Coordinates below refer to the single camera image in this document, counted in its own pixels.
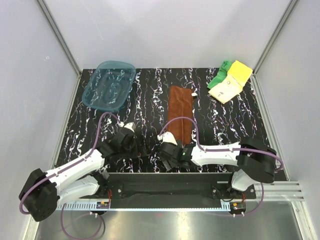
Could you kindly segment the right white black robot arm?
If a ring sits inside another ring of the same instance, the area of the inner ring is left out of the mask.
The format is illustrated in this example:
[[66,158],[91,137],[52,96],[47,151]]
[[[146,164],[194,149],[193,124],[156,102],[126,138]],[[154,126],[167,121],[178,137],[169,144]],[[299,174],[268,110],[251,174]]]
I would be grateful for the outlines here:
[[271,184],[275,180],[277,152],[252,139],[227,145],[192,143],[185,146],[164,141],[159,157],[168,171],[204,165],[237,167],[227,185],[228,195],[235,199],[255,183]]

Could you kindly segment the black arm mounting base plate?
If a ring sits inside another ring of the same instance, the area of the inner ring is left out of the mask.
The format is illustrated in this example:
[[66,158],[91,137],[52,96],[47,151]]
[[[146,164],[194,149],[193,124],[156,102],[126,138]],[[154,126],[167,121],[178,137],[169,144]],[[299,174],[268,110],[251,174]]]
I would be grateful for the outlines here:
[[108,179],[98,176],[102,190],[82,199],[159,198],[160,201],[219,200],[219,194],[231,186],[232,173],[110,173]]

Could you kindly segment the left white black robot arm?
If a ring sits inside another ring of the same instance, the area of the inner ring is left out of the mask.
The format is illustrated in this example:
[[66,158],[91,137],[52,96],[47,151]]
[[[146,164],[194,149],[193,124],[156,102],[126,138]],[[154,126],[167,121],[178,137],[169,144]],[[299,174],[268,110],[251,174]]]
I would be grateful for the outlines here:
[[48,171],[33,170],[18,196],[21,212],[41,222],[69,201],[92,195],[103,198],[108,193],[108,175],[98,170],[136,154],[135,128],[135,124],[129,122],[111,139],[94,146],[82,156]]

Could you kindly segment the brown towel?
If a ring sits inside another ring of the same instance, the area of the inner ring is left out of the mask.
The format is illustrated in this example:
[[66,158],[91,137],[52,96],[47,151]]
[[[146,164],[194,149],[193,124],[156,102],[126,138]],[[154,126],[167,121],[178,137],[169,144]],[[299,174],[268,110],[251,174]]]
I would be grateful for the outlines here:
[[[168,98],[168,118],[167,121],[178,117],[193,118],[194,91],[190,88],[171,86]],[[191,143],[192,122],[188,119],[177,119],[172,121],[166,128],[171,132],[176,140],[180,140],[183,145]]]

